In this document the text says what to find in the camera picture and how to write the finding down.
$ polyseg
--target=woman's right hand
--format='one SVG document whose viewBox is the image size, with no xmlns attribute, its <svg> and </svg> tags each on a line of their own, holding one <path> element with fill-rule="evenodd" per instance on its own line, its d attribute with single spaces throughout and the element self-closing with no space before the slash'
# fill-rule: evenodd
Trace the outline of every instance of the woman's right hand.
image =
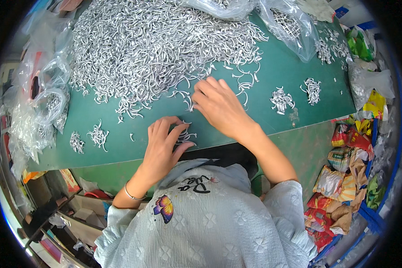
<svg viewBox="0 0 402 268">
<path fill-rule="evenodd" d="M 258 131 L 259 125 L 247 115 L 225 80 L 208 77 L 196 83 L 194 90 L 194 109 L 224 135 L 243 143 L 252 138 L 253 131 Z"/>
</svg>

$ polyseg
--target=finger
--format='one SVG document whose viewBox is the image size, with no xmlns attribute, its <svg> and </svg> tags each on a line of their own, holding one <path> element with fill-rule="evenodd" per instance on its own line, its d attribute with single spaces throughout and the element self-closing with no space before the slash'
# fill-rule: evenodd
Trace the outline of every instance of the finger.
<svg viewBox="0 0 402 268">
<path fill-rule="evenodd" d="M 193 103 L 198 103 L 201 106 L 207 106 L 211 100 L 209 100 L 203 93 L 200 91 L 195 91 L 195 93 L 192 94 L 192 102 Z"/>
<path fill-rule="evenodd" d="M 147 136 L 150 139 L 153 136 L 153 126 L 155 125 L 155 123 L 151 124 L 148 128 L 147 128 Z"/>
<path fill-rule="evenodd" d="M 182 133 L 185 129 L 189 127 L 189 124 L 180 124 L 178 126 L 175 126 L 173 130 L 168 134 L 168 137 L 166 138 L 165 142 L 168 142 L 170 144 L 175 144 L 180 133 Z"/>
<path fill-rule="evenodd" d="M 220 84 L 220 86 L 221 86 L 222 88 L 228 89 L 228 90 L 231 90 L 231 91 L 232 91 L 232 89 L 228 86 L 228 84 L 225 82 L 225 80 L 219 79 L 218 83 Z"/>
<path fill-rule="evenodd" d="M 184 142 L 182 144 L 180 144 L 176 150 L 173 153 L 172 159 L 173 159 L 173 164 L 177 164 L 177 162 L 179 161 L 180 157 L 182 156 L 182 154 L 189 148 L 194 146 L 195 143 L 193 142 Z"/>
<path fill-rule="evenodd" d="M 164 137 L 164 139 L 168 136 L 168 132 L 170 130 L 171 125 L 181 125 L 182 121 L 177 116 L 166 116 L 163 118 L 161 122 L 161 126 L 159 127 L 158 133 Z"/>
<path fill-rule="evenodd" d="M 205 81 L 207 81 L 215 89 L 218 89 L 218 90 L 222 89 L 222 86 L 212 76 L 207 77 L 207 79 L 205 79 Z"/>
<path fill-rule="evenodd" d="M 202 92 L 209 98 L 213 98 L 219 94 L 217 89 L 215 89 L 209 82 L 205 80 L 200 80 L 198 83 L 196 83 L 194 90 Z"/>
<path fill-rule="evenodd" d="M 194 105 L 194 109 L 200 111 L 200 113 L 202 113 L 202 115 L 204 115 L 205 119 L 207 119 L 207 121 L 208 121 L 208 122 L 210 123 L 210 125 L 211 125 L 210 117 L 209 117 L 209 115 L 207 114 L 207 112 L 204 110 L 204 108 L 202 108 L 202 107 L 201 107 L 200 105 L 198 105 L 198 104 L 195 104 L 195 105 Z"/>
</svg>

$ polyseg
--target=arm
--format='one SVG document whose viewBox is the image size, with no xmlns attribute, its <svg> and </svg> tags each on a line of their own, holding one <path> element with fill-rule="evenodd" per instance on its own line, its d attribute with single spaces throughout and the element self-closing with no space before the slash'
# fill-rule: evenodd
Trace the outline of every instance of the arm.
<svg viewBox="0 0 402 268">
<path fill-rule="evenodd" d="M 213 77 L 195 85 L 192 100 L 208 122 L 224 135 L 235 139 L 258 159 L 268 180 L 277 184 L 285 180 L 297 181 L 292 164 L 244 111 L 240 101 L 223 79 Z"/>
<path fill-rule="evenodd" d="M 172 124 L 177 126 L 168 133 Z M 165 177 L 177 164 L 183 152 L 194 145 L 193 142 L 184 142 L 173 152 L 179 135 L 188 127 L 189 124 L 183 124 L 177 116 L 162 117 L 149 126 L 147 129 L 149 143 L 143 163 L 114 198 L 112 203 L 114 207 L 137 209 L 140 206 L 141 200 L 130 198 L 125 192 L 125 187 L 131 196 L 143 198 L 150 187 Z"/>
</svg>

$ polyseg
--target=woman's left hand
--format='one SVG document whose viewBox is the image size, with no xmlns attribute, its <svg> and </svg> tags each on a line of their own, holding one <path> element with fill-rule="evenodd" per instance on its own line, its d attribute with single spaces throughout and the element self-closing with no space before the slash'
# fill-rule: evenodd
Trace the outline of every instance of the woman's left hand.
<svg viewBox="0 0 402 268">
<path fill-rule="evenodd" d="M 177 126 L 168 133 L 172 124 Z M 173 152 L 179 135 L 188 127 L 189 124 L 184 124 L 177 116 L 162 117 L 149 126 L 149 143 L 143 163 L 137 170 L 139 178 L 143 178 L 149 185 L 154 185 L 170 172 L 184 151 L 194 145 L 193 142 L 185 142 Z"/>
</svg>

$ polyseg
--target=silver bangle bracelet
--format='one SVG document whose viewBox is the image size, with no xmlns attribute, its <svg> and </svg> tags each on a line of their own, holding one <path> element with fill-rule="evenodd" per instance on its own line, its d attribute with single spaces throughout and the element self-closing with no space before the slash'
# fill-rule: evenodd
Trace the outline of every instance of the silver bangle bracelet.
<svg viewBox="0 0 402 268">
<path fill-rule="evenodd" d="M 129 198 L 134 199 L 134 200 L 143 200 L 143 199 L 145 199 L 147 197 L 147 194 L 143 198 L 137 198 L 137 197 L 131 196 L 128 193 L 128 190 L 126 189 L 126 185 L 128 184 L 128 181 L 125 183 L 124 189 L 125 189 L 125 192 L 126 192 L 127 196 L 129 196 Z"/>
</svg>

